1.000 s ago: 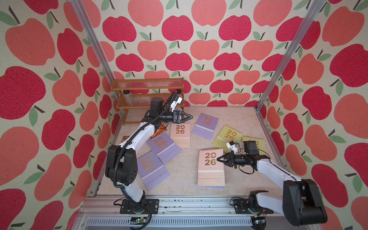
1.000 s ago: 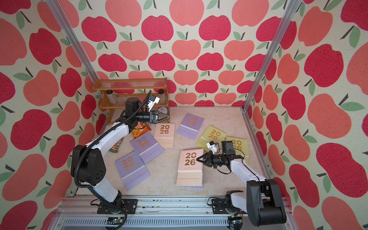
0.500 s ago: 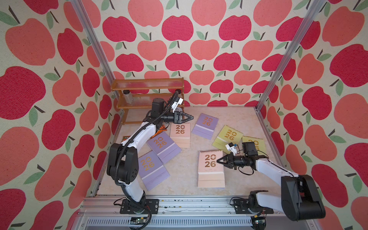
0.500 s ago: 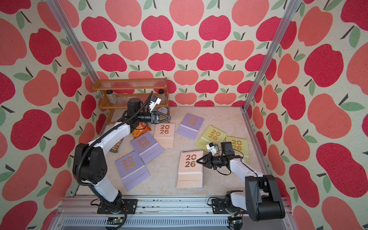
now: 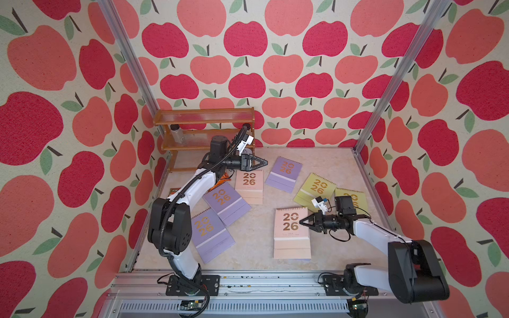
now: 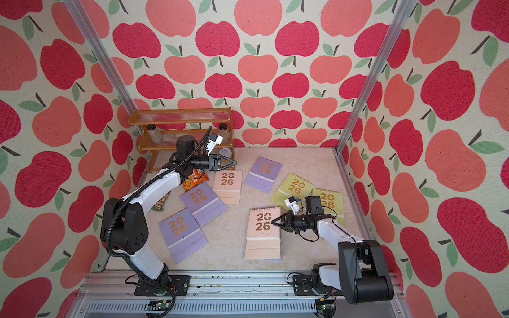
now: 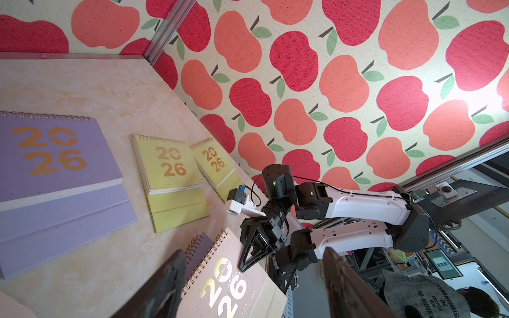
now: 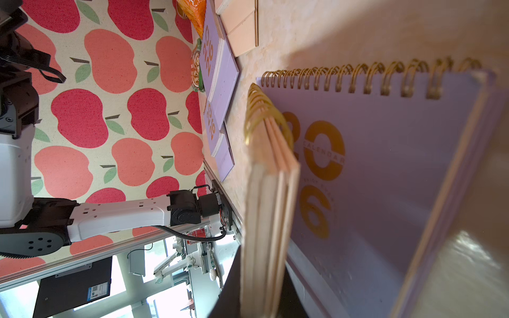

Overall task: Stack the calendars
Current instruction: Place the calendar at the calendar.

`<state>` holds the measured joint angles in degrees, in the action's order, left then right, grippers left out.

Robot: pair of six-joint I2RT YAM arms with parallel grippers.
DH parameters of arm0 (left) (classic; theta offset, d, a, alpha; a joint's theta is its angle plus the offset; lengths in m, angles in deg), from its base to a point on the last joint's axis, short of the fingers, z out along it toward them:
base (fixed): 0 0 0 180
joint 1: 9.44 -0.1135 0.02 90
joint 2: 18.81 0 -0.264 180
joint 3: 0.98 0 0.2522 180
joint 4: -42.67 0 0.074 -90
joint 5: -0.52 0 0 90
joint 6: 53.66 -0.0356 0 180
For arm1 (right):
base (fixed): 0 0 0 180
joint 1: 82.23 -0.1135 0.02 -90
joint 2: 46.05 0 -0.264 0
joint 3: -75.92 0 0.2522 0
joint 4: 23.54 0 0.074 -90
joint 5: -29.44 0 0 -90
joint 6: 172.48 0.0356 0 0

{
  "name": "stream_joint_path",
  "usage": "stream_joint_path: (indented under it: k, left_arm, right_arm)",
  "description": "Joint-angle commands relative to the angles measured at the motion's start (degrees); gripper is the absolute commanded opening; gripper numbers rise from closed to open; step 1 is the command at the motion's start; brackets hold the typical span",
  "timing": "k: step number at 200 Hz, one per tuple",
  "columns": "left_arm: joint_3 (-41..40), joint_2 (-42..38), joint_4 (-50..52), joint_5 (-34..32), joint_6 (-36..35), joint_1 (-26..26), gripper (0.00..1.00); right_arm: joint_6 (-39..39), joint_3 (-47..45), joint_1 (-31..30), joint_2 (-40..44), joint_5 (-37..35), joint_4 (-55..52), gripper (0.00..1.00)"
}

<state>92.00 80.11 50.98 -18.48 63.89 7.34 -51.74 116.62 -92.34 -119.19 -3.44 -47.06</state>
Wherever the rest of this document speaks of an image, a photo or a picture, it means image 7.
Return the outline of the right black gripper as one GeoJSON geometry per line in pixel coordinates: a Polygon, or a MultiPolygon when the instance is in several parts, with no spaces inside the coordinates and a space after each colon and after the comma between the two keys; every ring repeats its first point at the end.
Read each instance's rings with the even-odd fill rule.
{"type": "Polygon", "coordinates": [[[290,200],[269,200],[261,208],[265,216],[244,219],[240,238],[243,250],[239,259],[242,272],[284,246],[286,235],[283,225],[291,207],[290,200]]]}

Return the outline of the yellow-green calendar back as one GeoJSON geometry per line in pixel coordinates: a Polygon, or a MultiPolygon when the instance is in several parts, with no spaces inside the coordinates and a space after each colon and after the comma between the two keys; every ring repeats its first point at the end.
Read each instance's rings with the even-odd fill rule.
{"type": "Polygon", "coordinates": [[[134,135],[133,148],[156,233],[209,217],[201,172],[184,141],[134,135]]]}

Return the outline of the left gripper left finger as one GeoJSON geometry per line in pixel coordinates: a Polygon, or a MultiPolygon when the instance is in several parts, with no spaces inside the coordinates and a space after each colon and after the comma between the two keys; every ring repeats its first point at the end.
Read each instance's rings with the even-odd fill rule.
{"type": "Polygon", "coordinates": [[[183,250],[177,250],[113,316],[176,317],[181,302],[185,273],[185,253],[183,250]]]}

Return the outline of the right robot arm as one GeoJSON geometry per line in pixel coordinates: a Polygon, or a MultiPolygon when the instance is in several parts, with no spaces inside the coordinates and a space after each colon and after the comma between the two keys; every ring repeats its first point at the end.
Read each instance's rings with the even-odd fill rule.
{"type": "Polygon", "coordinates": [[[368,248],[395,248],[406,253],[429,243],[428,214],[399,186],[388,192],[353,192],[322,182],[295,184],[289,165],[271,164],[262,171],[268,202],[261,215],[241,224],[243,251],[239,269],[249,270],[270,254],[278,278],[317,263],[327,248],[337,253],[368,248]],[[285,230],[291,210],[298,219],[354,219],[328,229],[285,230]]]}

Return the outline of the purple calendar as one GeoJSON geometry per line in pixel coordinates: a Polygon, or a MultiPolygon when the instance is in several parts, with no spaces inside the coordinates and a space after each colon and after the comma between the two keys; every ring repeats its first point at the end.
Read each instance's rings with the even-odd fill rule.
{"type": "Polygon", "coordinates": [[[186,255],[186,280],[189,280],[195,273],[199,264],[208,255],[213,246],[213,241],[206,233],[196,235],[185,251],[186,255]]]}
{"type": "Polygon", "coordinates": [[[136,222],[95,119],[1,113],[1,276],[136,222]]]}

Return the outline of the purple calendar back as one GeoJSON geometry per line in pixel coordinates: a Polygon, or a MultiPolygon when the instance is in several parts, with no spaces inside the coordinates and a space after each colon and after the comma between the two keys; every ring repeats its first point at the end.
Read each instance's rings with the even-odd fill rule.
{"type": "Polygon", "coordinates": [[[95,119],[1,113],[1,276],[136,222],[95,119]]]}

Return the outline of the yellow-green calendar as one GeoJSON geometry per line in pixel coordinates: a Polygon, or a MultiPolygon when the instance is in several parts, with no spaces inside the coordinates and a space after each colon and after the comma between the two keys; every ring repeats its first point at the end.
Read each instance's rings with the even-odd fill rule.
{"type": "Polygon", "coordinates": [[[201,172],[184,141],[134,135],[133,148],[156,233],[209,217],[201,172]]]}
{"type": "Polygon", "coordinates": [[[205,139],[191,150],[202,175],[225,203],[229,191],[243,185],[235,164],[216,139],[205,139]]]}

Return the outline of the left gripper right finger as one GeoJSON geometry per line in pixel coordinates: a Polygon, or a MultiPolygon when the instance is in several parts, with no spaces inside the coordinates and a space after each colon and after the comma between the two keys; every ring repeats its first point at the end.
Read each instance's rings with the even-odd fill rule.
{"type": "Polygon", "coordinates": [[[396,315],[350,267],[346,259],[327,247],[323,271],[332,317],[390,318],[396,315]]]}

